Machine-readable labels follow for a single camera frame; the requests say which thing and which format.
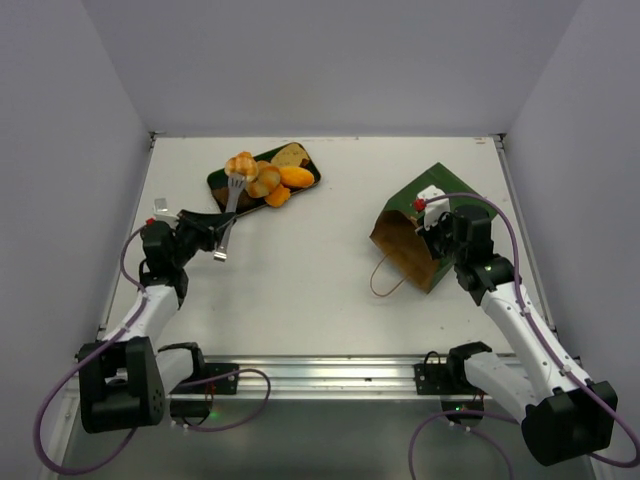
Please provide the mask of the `small pale fake bun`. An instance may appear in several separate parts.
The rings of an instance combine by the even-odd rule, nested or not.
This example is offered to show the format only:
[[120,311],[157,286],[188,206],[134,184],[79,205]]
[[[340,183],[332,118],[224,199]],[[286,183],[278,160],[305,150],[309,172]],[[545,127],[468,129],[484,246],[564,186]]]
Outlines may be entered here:
[[259,167],[253,155],[248,151],[243,151],[225,163],[224,172],[227,176],[239,175],[247,182],[252,182],[259,175]]

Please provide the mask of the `pale twisted fake bread roll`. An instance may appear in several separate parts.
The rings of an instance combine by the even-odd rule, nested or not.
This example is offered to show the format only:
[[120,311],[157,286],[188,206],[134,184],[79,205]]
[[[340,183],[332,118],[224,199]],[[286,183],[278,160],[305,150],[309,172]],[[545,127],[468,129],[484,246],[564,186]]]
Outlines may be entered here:
[[280,169],[267,161],[258,161],[258,175],[245,187],[247,194],[254,199],[271,194],[281,183]]

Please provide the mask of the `green brown paper bag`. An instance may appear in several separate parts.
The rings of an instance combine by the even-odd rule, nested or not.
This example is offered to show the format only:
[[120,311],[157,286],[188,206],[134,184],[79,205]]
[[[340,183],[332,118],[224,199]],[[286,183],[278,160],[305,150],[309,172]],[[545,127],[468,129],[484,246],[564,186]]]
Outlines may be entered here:
[[428,168],[394,194],[378,215],[370,239],[413,286],[428,294],[450,270],[463,286],[480,286],[473,276],[491,267],[494,208],[441,163]]

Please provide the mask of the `brown sliced fake bread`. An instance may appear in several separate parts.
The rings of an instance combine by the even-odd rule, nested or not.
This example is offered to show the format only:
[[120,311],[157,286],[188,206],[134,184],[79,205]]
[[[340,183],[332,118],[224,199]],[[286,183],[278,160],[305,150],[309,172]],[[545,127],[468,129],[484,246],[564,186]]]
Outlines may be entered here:
[[277,167],[304,167],[310,161],[308,152],[299,143],[290,143],[281,148],[271,159],[270,163]]

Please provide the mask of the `dark brown fake croissant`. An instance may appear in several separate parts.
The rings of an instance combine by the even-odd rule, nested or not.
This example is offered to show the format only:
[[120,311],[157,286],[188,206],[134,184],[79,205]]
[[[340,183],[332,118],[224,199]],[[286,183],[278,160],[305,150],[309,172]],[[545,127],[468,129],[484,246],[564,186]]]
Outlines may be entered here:
[[[218,207],[222,212],[226,210],[227,203],[229,200],[229,189],[227,187],[216,188],[211,190],[211,195]],[[242,191],[240,194],[237,205],[236,212],[238,214],[248,211],[256,205],[256,202],[253,198],[251,198],[246,191]]]

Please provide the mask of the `long orange fake bread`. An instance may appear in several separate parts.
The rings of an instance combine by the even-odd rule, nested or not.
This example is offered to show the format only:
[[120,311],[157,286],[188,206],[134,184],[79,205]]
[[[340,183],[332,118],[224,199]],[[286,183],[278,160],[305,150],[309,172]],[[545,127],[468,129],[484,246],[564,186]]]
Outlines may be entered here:
[[278,182],[275,182],[273,175],[267,177],[267,186],[270,188],[269,194],[265,197],[265,202],[274,208],[283,206],[291,197],[291,189],[284,184],[282,170],[287,166],[285,160],[279,159],[279,153],[275,154],[269,162],[271,166],[278,170]]

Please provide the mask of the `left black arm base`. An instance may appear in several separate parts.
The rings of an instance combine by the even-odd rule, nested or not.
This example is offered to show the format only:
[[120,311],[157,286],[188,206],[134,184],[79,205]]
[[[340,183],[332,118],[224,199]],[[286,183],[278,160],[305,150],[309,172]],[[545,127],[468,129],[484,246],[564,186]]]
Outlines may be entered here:
[[170,391],[171,394],[235,395],[237,393],[238,364],[207,361],[195,342],[171,344],[162,348],[162,351],[171,350],[187,352],[192,366],[192,374],[181,380]]

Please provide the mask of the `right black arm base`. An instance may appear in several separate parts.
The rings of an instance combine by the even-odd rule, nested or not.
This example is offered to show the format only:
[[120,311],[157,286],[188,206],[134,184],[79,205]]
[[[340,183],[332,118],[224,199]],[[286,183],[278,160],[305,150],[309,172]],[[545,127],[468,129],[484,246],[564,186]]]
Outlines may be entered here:
[[418,395],[475,395],[481,390],[466,378],[464,362],[472,355],[492,352],[483,342],[471,342],[451,348],[446,356],[428,352],[413,365],[414,383]]

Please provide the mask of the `dark green tray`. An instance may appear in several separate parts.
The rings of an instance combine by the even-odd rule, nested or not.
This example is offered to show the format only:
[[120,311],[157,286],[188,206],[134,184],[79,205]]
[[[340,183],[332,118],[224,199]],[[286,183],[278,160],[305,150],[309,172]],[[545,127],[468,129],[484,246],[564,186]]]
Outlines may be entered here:
[[316,186],[321,180],[311,156],[298,142],[260,154],[242,151],[229,159],[222,169],[207,176],[206,184],[221,212],[230,200],[230,173],[249,174],[237,200],[239,216],[266,207],[283,207],[294,195]]

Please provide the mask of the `aluminium rail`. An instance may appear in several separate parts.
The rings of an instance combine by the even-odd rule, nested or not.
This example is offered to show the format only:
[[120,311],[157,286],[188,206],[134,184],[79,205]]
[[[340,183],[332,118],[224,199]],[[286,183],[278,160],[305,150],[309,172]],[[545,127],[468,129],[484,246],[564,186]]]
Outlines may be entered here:
[[203,396],[221,401],[257,399],[270,388],[272,400],[413,400],[442,395],[418,395],[413,365],[418,356],[209,356],[215,363],[236,363],[237,393],[175,394],[182,399]]

